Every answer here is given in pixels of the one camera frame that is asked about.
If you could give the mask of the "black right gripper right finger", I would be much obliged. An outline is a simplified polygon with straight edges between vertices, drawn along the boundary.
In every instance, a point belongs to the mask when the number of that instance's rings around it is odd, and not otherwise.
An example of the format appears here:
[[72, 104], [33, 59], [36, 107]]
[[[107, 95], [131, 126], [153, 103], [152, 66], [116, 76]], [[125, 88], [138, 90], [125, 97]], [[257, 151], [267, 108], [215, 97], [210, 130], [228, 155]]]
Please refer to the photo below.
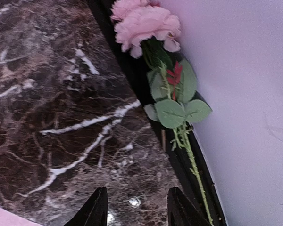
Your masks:
[[178, 187], [172, 187], [168, 191], [167, 211], [169, 226], [210, 225]]

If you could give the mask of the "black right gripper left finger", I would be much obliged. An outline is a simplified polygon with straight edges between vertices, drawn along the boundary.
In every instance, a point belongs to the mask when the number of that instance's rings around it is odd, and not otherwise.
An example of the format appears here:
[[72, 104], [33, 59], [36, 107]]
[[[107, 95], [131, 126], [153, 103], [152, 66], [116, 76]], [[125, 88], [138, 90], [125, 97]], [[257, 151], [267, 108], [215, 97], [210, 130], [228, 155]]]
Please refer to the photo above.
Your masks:
[[106, 226], [107, 216], [107, 189], [99, 187], [64, 226]]

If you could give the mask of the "purple and pink wrapping paper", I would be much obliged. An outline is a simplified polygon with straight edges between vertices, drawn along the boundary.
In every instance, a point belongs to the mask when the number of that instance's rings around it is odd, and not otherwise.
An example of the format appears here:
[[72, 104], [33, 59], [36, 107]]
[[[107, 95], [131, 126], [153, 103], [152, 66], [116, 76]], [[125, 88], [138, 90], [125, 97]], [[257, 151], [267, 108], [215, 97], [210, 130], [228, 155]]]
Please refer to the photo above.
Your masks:
[[39, 224], [0, 208], [0, 226], [39, 226]]

